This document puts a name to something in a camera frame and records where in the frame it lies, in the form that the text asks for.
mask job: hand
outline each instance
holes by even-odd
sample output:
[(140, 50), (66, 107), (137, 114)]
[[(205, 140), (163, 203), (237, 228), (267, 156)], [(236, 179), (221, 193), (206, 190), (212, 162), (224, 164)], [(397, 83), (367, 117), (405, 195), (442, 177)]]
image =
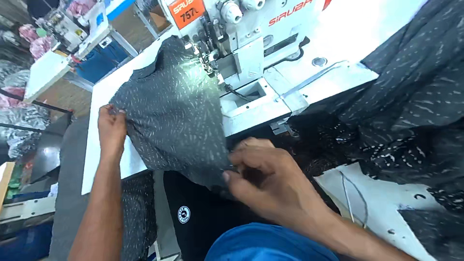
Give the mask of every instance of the hand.
[[(333, 216), (292, 156), (269, 140), (244, 140), (229, 159), (239, 171), (224, 172), (230, 192), (258, 215), (305, 234)], [(261, 172), (259, 185), (250, 182), (258, 175), (250, 168)]]
[(114, 115), (110, 114), (113, 105), (108, 104), (100, 108), (98, 116), (98, 134), (100, 136), (101, 158), (121, 159), (126, 139), (126, 114), (123, 110)]

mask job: machine knob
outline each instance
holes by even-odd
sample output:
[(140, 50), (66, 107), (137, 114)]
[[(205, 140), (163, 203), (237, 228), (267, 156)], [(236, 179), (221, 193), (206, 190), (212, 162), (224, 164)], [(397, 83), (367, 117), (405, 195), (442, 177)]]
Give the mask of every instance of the machine knob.
[(264, 6), (264, 0), (242, 0), (242, 5), (250, 11), (258, 11)]
[(238, 24), (242, 20), (243, 14), (234, 1), (228, 1), (221, 8), (221, 16), (227, 23)]

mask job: circular logo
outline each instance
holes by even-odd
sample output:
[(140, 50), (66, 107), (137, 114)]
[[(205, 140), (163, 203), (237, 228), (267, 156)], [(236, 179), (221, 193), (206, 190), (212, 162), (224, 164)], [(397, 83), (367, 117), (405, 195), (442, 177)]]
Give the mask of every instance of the circular logo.
[(179, 211), (177, 211), (177, 217), (182, 224), (187, 223), (190, 219), (190, 209), (186, 206), (180, 207)]

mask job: orange label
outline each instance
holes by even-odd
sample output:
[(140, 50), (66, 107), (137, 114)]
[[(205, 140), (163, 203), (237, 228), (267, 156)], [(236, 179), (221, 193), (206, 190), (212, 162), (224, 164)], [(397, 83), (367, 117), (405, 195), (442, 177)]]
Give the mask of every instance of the orange label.
[(193, 20), (203, 16), (205, 7), (203, 6), (203, 0), (176, 0), (169, 5), (169, 10), (177, 27), (182, 29)]

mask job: blue shirt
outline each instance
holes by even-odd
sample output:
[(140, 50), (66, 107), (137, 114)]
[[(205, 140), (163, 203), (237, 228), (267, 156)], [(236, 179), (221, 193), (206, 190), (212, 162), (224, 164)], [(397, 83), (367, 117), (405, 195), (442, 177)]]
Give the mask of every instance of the blue shirt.
[(280, 226), (251, 223), (222, 234), (211, 246), (205, 261), (338, 261), (321, 244)]

